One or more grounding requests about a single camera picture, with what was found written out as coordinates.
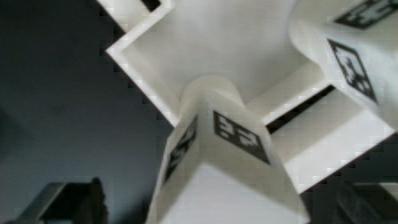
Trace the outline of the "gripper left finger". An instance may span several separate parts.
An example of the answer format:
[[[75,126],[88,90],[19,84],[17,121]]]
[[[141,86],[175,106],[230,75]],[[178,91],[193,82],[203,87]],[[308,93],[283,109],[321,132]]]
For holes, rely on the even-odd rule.
[[[104,185],[51,183],[17,219],[17,224],[109,224]]]

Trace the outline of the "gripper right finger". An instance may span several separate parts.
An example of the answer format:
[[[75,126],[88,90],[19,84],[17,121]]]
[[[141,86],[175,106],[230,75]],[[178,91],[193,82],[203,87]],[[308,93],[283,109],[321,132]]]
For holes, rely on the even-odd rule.
[[[344,183],[333,224],[398,224],[398,183]]]

